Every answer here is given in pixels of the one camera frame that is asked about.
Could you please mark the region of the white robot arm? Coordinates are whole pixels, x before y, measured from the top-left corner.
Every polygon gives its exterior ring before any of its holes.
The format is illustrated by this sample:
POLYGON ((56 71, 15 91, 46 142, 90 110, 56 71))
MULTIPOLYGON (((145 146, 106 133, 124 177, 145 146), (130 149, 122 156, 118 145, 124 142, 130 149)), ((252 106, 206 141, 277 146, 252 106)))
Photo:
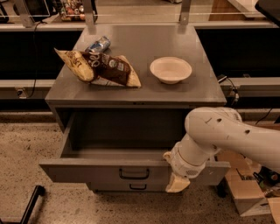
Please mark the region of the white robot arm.
POLYGON ((171 166, 168 193, 179 193, 221 150, 235 151, 280 173, 280 131, 248 125, 233 108, 195 108, 185 118, 185 135, 164 154, 171 166))

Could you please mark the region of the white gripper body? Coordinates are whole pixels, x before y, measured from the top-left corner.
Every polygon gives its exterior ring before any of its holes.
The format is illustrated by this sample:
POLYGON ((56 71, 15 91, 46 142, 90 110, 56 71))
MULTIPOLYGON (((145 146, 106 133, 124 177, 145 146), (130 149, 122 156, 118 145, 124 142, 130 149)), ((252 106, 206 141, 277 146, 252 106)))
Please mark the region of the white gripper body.
POLYGON ((170 165, 176 175, 195 179, 205 168, 206 159, 196 143, 186 146, 177 142, 171 150, 170 165))

